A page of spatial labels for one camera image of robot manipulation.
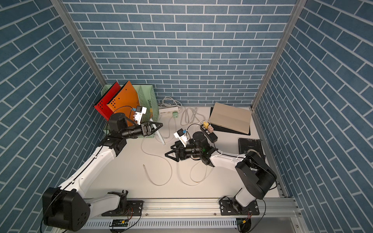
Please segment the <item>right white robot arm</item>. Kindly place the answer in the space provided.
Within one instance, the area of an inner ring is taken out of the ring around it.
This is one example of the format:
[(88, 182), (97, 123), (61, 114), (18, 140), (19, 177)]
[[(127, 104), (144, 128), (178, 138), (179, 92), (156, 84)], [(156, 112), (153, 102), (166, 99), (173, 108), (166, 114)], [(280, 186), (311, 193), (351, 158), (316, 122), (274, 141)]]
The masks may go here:
[(254, 200), (262, 200), (276, 183), (277, 176), (258, 151), (250, 149), (246, 154), (232, 154), (210, 145), (218, 140), (214, 133), (199, 131), (190, 139), (186, 135), (184, 130), (174, 134), (178, 140), (165, 157), (176, 162), (189, 158), (201, 160), (206, 166), (237, 172), (244, 186), (233, 198), (237, 207), (247, 207)]

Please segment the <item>pink charger plug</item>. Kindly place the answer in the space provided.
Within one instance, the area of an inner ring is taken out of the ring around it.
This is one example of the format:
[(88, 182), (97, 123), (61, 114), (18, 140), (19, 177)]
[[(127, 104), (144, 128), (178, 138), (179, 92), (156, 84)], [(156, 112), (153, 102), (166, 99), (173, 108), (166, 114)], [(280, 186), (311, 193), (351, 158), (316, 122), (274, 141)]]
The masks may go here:
[(213, 131), (214, 131), (212, 125), (209, 125), (208, 128), (207, 128), (207, 130), (208, 130), (210, 133), (213, 133)]

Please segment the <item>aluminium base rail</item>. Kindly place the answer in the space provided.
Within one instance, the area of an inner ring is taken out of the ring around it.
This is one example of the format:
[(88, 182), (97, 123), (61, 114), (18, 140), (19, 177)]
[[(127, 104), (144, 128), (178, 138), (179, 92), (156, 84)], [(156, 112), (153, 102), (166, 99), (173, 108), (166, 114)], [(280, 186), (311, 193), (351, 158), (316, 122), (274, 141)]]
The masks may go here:
[[(220, 214), (219, 198), (191, 199), (129, 199), (143, 200), (141, 216), (143, 218), (213, 218), (230, 217)], [(268, 217), (301, 217), (301, 212), (293, 198), (265, 198), (256, 200), (260, 216)], [(101, 216), (107, 212), (99, 208), (96, 218), (115, 217)]]

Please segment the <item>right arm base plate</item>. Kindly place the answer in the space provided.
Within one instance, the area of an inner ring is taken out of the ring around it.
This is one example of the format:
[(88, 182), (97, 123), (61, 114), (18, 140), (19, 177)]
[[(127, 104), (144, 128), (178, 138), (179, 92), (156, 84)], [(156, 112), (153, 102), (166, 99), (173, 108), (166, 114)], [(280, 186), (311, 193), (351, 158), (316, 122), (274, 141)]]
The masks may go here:
[(222, 216), (258, 216), (260, 211), (258, 208), (257, 201), (252, 201), (246, 207), (241, 206), (235, 200), (221, 199), (218, 201), (220, 205), (220, 214)]

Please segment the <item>orange folder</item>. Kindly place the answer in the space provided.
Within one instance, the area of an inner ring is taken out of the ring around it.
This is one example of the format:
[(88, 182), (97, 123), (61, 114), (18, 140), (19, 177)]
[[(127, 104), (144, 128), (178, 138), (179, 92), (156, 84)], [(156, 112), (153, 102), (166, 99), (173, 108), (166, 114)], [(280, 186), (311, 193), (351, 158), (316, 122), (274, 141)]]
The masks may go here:
[(131, 82), (127, 81), (107, 105), (113, 110), (113, 113), (124, 113), (129, 119), (134, 120), (135, 111), (133, 109), (140, 106), (140, 102)]

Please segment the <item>phone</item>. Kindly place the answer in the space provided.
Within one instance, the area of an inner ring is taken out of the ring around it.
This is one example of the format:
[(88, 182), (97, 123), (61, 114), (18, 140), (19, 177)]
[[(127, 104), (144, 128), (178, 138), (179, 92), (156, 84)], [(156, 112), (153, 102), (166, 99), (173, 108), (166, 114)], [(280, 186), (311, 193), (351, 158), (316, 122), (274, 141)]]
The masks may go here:
[(159, 131), (157, 131), (156, 133), (159, 137), (159, 140), (160, 140), (159, 142), (161, 142), (163, 145), (166, 145), (165, 140), (164, 140), (163, 136), (161, 135), (161, 133)]

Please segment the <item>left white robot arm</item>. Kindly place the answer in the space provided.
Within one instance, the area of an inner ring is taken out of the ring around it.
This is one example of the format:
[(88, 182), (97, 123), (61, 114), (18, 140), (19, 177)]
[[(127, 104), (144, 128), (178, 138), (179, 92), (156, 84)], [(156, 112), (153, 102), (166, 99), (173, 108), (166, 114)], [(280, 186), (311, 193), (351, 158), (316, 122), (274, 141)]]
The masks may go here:
[(127, 201), (127, 191), (112, 191), (99, 198), (85, 198), (92, 183), (120, 154), (128, 139), (150, 136), (163, 127), (162, 123), (153, 121), (128, 126), (129, 121), (124, 113), (112, 114), (108, 120), (109, 134), (93, 154), (66, 181), (58, 187), (49, 187), (43, 193), (41, 224), (76, 232), (90, 218), (98, 215), (132, 214), (132, 208)]

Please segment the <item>black power strip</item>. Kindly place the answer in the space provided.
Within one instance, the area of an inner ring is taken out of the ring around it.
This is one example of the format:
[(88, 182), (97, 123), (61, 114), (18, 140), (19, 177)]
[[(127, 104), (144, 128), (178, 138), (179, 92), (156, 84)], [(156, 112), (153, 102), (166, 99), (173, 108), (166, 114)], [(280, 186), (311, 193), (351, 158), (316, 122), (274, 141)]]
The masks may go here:
[(215, 135), (215, 133), (210, 133), (204, 126), (203, 123), (200, 125), (201, 131), (204, 133), (204, 135), (209, 139), (211, 143), (215, 143), (218, 140), (218, 137)]

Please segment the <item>beige notebook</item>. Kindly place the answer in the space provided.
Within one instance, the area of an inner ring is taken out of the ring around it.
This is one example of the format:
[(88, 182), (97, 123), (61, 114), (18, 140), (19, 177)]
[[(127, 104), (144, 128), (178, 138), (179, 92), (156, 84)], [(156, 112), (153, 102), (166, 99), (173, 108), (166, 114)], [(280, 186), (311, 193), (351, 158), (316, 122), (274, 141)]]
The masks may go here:
[(209, 122), (216, 126), (248, 135), (251, 118), (251, 110), (215, 103)]

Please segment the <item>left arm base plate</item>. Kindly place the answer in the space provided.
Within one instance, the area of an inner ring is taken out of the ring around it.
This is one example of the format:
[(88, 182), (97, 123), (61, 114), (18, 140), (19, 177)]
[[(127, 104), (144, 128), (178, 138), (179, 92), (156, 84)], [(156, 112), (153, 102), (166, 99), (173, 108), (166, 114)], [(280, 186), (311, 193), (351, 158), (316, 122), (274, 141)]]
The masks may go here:
[(101, 216), (141, 216), (143, 204), (143, 200), (125, 201), (124, 204), (119, 204), (115, 210), (107, 211), (101, 214)]

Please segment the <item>yellow charger plug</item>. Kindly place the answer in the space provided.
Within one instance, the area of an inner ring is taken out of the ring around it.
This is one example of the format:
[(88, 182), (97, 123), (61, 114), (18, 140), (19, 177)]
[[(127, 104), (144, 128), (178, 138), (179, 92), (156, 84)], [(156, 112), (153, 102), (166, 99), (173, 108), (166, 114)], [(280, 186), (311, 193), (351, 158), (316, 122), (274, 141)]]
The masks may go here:
[(207, 129), (209, 127), (210, 123), (208, 121), (203, 122), (203, 126)]

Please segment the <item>black book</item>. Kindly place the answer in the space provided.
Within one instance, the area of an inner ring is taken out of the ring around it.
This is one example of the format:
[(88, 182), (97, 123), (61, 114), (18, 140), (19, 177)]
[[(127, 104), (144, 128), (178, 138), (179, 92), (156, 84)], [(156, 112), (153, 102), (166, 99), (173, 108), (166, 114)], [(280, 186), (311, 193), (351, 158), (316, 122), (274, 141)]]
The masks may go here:
[(249, 149), (253, 149), (260, 154), (263, 160), (266, 159), (260, 139), (239, 138), (238, 144), (240, 154), (247, 154)]

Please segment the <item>white power strip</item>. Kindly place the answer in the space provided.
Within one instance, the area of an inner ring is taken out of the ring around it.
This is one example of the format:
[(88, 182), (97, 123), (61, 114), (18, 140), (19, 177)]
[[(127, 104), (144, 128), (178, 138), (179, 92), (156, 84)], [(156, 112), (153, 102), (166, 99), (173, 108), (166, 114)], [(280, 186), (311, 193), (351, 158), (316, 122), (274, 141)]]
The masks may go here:
[(159, 109), (159, 114), (160, 115), (168, 115), (168, 114), (173, 114), (174, 112), (179, 112), (179, 108), (176, 107), (167, 107), (167, 108), (161, 108)]

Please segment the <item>green file organizer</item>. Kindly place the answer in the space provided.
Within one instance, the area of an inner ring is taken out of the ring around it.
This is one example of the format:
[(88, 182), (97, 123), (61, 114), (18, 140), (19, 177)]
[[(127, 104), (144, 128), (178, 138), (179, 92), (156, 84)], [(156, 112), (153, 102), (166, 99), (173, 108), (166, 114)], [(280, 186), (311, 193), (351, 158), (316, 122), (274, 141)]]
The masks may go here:
[[(151, 84), (132, 85), (138, 94), (140, 106), (147, 108), (146, 114), (144, 114), (142, 117), (141, 124), (150, 121), (157, 122), (159, 118), (159, 108), (155, 98), (153, 86)], [(102, 96), (111, 86), (112, 84), (108, 84), (104, 87), (102, 90)], [(141, 125), (137, 125), (134, 120), (129, 119), (124, 113), (113, 113), (109, 118), (104, 132), (111, 134), (113, 137), (122, 136), (126, 139), (144, 137), (142, 134)]]

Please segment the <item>red folder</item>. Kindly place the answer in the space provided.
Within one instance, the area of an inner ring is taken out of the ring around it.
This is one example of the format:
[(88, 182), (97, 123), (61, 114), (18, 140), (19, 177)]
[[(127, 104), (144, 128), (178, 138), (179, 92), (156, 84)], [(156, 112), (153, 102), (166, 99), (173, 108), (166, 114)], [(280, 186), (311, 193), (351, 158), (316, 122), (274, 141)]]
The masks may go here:
[(120, 90), (120, 85), (118, 82), (115, 82), (105, 94), (94, 104), (94, 108), (107, 120), (113, 114), (113, 110), (108, 107), (108, 103), (116, 96)]

